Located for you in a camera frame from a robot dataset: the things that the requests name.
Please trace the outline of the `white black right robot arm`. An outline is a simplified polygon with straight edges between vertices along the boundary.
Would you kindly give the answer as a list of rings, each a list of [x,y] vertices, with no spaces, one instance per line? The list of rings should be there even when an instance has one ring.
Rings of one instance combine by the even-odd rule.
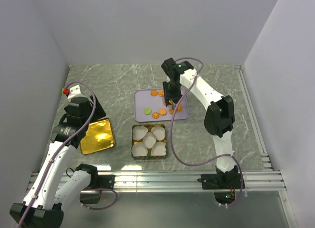
[[[229,95],[212,88],[189,62],[189,58],[173,58],[165,60],[161,68],[168,77],[164,81],[164,102],[174,113],[188,93],[192,93],[206,110],[204,127],[212,136],[216,157],[217,184],[221,188],[228,188],[238,177],[240,167],[233,155],[232,129],[235,122],[234,101]]]

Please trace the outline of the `orange maple leaf cookie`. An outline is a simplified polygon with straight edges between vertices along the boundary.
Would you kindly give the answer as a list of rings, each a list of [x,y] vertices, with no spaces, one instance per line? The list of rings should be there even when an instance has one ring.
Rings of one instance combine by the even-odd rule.
[[[158,112],[159,112],[160,115],[166,115],[167,114],[167,110],[165,108],[159,109]]]

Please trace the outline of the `green round cookie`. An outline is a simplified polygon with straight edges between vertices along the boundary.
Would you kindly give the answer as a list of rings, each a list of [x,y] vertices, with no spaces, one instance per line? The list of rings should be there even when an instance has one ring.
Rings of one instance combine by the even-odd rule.
[[[145,107],[145,108],[143,109],[143,113],[144,113],[145,115],[149,115],[149,114],[151,114],[151,112],[152,112],[152,110],[151,110],[151,108],[149,108],[149,107]]]

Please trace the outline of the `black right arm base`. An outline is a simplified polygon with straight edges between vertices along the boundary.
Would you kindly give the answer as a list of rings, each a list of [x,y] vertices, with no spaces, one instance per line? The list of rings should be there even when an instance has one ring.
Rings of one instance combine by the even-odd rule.
[[[241,192],[245,188],[240,174],[232,175],[231,179],[218,173],[201,174],[197,181],[201,183],[203,190],[214,190],[216,202],[225,207],[231,206],[236,201],[236,190]]]

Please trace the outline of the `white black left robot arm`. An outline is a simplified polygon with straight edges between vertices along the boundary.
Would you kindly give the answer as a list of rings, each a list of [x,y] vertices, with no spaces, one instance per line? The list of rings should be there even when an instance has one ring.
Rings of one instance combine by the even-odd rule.
[[[61,188],[63,172],[85,137],[90,122],[106,114],[96,96],[76,94],[68,97],[60,123],[54,128],[44,164],[21,203],[14,203],[9,214],[19,228],[58,228],[64,218],[67,203],[84,189],[100,186],[97,167],[80,164]]]

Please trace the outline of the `metal tongs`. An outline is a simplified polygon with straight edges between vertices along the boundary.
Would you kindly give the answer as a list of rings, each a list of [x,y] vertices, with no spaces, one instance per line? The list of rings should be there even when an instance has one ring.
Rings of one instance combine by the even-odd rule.
[[[169,103],[171,104],[171,109],[175,110],[176,104],[173,101],[171,101],[171,100],[169,101]]]

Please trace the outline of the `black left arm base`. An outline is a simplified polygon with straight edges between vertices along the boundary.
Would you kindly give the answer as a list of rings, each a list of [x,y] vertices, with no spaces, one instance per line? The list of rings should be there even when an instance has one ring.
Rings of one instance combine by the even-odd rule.
[[[114,189],[115,176],[114,175],[101,175],[91,182],[81,193],[80,202],[86,205],[96,205],[101,201],[103,194],[109,193],[114,195],[111,191]]]

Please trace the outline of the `gold tin lid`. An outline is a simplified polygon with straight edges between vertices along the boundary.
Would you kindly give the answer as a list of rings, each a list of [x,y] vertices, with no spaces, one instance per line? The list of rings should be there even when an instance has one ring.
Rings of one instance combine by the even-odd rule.
[[[110,119],[90,123],[85,137],[80,142],[82,155],[88,155],[115,146],[115,136]]]

